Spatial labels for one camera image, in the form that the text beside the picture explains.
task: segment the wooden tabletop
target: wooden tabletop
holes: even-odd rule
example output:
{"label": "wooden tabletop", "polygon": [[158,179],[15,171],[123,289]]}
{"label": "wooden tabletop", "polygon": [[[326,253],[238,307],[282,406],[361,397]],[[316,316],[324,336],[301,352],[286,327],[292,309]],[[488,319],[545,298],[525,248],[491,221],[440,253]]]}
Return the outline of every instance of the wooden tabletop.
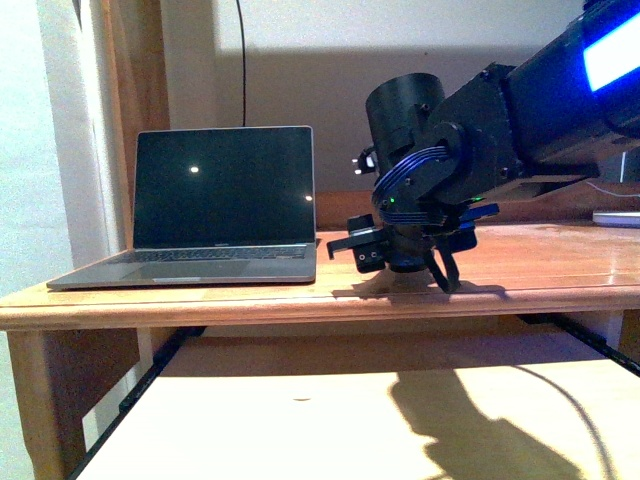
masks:
{"label": "wooden tabletop", "polygon": [[429,274],[361,275],[351,252],[336,260],[321,232],[311,285],[50,292],[36,285],[0,300],[0,329],[54,330],[299,323],[640,309],[640,230],[588,224],[477,229],[456,254],[462,288],[443,293]]}

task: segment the white wall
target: white wall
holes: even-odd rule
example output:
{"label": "white wall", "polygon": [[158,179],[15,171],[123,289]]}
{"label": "white wall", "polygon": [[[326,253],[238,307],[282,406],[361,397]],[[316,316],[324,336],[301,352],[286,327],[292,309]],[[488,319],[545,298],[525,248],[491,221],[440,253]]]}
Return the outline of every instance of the white wall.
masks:
{"label": "white wall", "polygon": [[[85,13],[90,12],[88,1],[83,2]],[[91,1],[99,7],[99,0]],[[100,95],[101,64],[87,38],[93,33],[80,29],[70,1],[3,0],[0,7],[0,296],[4,296],[118,251],[122,232],[117,220],[120,207],[112,200],[119,196],[112,185],[110,128],[103,122],[102,105],[108,99]],[[94,436],[106,422],[100,413],[93,422],[100,423],[93,428]],[[33,478],[4,333],[0,334],[0,472],[3,480]]]}
{"label": "white wall", "polygon": [[[453,93],[493,61],[518,65],[559,35],[582,0],[242,0],[248,124],[308,124],[319,190],[371,188],[350,158],[370,142],[364,102],[424,71]],[[172,126],[238,125],[234,1],[162,3]]]}

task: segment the black cylinder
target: black cylinder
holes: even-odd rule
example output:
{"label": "black cylinder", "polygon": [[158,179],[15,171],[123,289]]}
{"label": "black cylinder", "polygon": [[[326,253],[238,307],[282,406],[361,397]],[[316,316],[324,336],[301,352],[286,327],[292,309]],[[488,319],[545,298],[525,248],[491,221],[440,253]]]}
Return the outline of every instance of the black cylinder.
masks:
{"label": "black cylinder", "polygon": [[444,100],[438,77],[411,73],[376,88],[367,98],[371,138],[380,175],[384,175],[414,146],[412,131],[416,107],[427,114]]}

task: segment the black cable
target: black cable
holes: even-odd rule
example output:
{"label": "black cable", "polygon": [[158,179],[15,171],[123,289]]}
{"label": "black cable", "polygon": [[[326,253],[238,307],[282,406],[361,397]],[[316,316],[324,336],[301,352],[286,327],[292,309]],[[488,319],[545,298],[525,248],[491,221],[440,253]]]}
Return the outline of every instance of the black cable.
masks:
{"label": "black cable", "polygon": [[591,332],[588,328],[571,320],[565,315],[560,313],[530,313],[518,315],[518,318],[528,324],[552,323],[556,327],[567,332],[569,335],[580,340],[588,347],[591,347],[591,349],[595,350],[600,355],[604,355],[606,358],[614,361],[624,369],[633,373],[635,376],[640,377],[640,364],[615,348],[611,348],[607,345],[606,339]]}
{"label": "black cable", "polygon": [[571,395],[567,390],[562,388],[557,383],[551,381],[544,375],[541,375],[537,372],[529,370],[528,368],[525,368],[521,365],[513,365],[513,368],[515,368],[516,370],[520,370],[521,372],[528,373],[529,375],[532,375],[539,380],[542,380],[543,382],[545,382],[546,384],[554,388],[558,393],[560,393],[560,395],[562,395],[571,404],[573,409],[580,416],[580,420],[582,421],[582,423],[584,423],[585,427],[587,427],[587,430],[589,431],[589,435],[591,436],[591,441],[592,441],[591,443],[593,443],[594,447],[598,451],[598,457],[600,458],[600,465],[604,470],[603,472],[605,475],[604,478],[606,480],[615,480],[616,478],[615,468],[611,463],[611,455],[607,450],[607,445],[602,440],[602,436],[600,435],[598,428],[593,423],[588,413],[585,411],[584,407],[580,404],[580,402],[578,402],[578,400],[576,400],[576,398],[573,397],[573,395]]}
{"label": "black cable", "polygon": [[244,20],[240,0],[236,0],[238,19],[240,20],[240,38],[242,40],[242,126],[247,126],[247,47],[244,41]]}

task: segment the wooden desk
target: wooden desk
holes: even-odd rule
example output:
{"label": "wooden desk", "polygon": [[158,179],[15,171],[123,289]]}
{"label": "wooden desk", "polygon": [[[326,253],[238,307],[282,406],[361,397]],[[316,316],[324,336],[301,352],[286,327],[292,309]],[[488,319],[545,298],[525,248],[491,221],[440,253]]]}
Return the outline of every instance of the wooden desk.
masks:
{"label": "wooden desk", "polygon": [[329,261],[325,243],[341,235],[320,234],[312,285],[68,293],[38,285],[2,299],[0,328],[10,331],[25,441],[38,478],[62,478],[82,456],[78,420],[86,402],[78,406],[74,392],[91,389],[78,375],[108,358],[83,352],[77,364],[73,348],[54,355],[56,345],[43,341],[43,331],[407,319],[445,325],[451,317],[640,309],[637,230],[481,227],[479,246],[456,255],[463,287],[454,295],[442,293],[425,273],[360,275],[349,252]]}
{"label": "wooden desk", "polygon": [[78,480],[637,478],[640,379],[548,326],[451,323],[192,339]]}

